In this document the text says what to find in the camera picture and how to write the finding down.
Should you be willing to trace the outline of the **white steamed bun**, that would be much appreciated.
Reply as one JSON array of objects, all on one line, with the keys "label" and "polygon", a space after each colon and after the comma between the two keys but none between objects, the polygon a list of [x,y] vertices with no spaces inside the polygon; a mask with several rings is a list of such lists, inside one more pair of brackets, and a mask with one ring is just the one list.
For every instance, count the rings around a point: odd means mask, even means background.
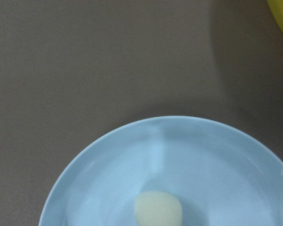
[{"label": "white steamed bun", "polygon": [[136,196],[134,213],[139,226],[180,226],[183,221],[178,198],[162,191],[147,191]]}]

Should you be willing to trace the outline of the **light blue plate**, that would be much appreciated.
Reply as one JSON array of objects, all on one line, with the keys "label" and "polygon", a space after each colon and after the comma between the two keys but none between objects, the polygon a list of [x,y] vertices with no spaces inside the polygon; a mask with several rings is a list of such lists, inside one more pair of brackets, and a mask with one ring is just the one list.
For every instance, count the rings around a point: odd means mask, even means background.
[{"label": "light blue plate", "polygon": [[175,195],[185,226],[283,226],[283,162],[228,125],[164,116],[82,150],[53,186],[41,226],[134,226],[135,197]]}]

